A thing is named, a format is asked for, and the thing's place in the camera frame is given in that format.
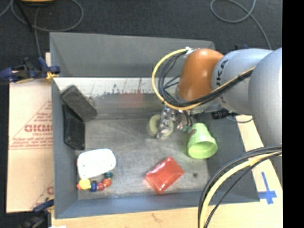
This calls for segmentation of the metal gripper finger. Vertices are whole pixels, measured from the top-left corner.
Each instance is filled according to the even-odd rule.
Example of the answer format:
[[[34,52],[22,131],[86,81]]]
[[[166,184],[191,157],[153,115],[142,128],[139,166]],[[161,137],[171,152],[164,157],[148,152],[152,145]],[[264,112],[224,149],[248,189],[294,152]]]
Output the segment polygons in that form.
[[[175,124],[170,123],[169,126],[166,127],[163,137],[169,137],[175,131]]]
[[[157,132],[155,134],[156,138],[168,137],[169,134],[169,125],[159,121],[157,123]]]

